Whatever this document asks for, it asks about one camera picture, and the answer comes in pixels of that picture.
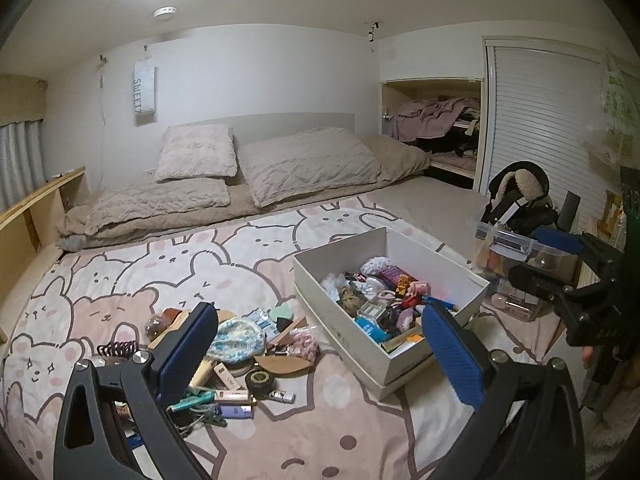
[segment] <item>quilted pillow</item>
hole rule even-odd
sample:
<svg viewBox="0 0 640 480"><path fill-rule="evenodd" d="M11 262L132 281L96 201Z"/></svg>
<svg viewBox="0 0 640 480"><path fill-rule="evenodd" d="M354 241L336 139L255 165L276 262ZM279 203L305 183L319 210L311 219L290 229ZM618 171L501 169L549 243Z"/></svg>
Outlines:
<svg viewBox="0 0 640 480"><path fill-rule="evenodd" d="M344 128L315 128L238 149L238 162L258 207L291 196L388 180L379 162Z"/></svg>
<svg viewBox="0 0 640 480"><path fill-rule="evenodd" d="M156 171L156 182L238 172L233 128L226 124L171 126Z"/></svg>
<svg viewBox="0 0 640 480"><path fill-rule="evenodd" d="M362 142L371 150L391 182L422 173L431 164L429 153L393 137L372 135L363 137Z"/></svg>

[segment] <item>clear plastic container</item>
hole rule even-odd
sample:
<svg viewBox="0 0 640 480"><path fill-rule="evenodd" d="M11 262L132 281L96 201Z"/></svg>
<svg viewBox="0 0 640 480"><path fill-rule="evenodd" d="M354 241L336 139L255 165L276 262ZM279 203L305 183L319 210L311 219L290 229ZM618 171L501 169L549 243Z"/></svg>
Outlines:
<svg viewBox="0 0 640 480"><path fill-rule="evenodd" d="M489 281L491 304L522 321L533 321L551 306L511 286L508 273L516 264L527 264L571 283L578 257L533 238L517 235L483 222L476 222L474 271Z"/></svg>

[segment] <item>black bag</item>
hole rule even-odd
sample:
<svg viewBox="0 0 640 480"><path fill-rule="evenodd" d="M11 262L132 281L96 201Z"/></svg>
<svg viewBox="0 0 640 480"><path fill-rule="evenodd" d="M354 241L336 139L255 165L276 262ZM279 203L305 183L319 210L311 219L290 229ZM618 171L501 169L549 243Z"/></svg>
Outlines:
<svg viewBox="0 0 640 480"><path fill-rule="evenodd" d="M496 198L503 178L507 173L517 170L527 170L533 174L542 187L543 195L535 200L527 201L515 179L511 179L507 184L504 196L500 202L494 205L492 201ZM491 179L489 193L491 200L484 209L481 219L486 224L495 225L511 210L511 215L504 223L516 234L529 236L537 227L551 225L558 220L558 212L549 205L547 200L549 194L548 176L539 165L531 161L521 160L504 168Z"/></svg>

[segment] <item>tape roll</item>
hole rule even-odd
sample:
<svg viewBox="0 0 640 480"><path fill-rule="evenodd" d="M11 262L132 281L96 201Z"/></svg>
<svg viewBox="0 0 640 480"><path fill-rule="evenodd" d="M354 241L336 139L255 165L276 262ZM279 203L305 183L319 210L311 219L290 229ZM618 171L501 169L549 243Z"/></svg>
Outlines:
<svg viewBox="0 0 640 480"><path fill-rule="evenodd" d="M275 377L263 368L251 370L245 377L246 389L256 396L265 396L273 390Z"/></svg>

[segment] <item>ceiling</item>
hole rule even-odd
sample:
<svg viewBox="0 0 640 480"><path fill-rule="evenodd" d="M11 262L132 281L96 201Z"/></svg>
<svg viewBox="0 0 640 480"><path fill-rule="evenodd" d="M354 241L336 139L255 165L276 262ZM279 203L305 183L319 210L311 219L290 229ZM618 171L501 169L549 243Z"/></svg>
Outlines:
<svg viewBox="0 0 640 480"><path fill-rule="evenodd" d="M178 7L169 22L151 14ZM0 72L49 76L73 62L152 36L209 25L283 23L376 38L484 20L565 23L624 33L602 0L34 0L0 50Z"/></svg>

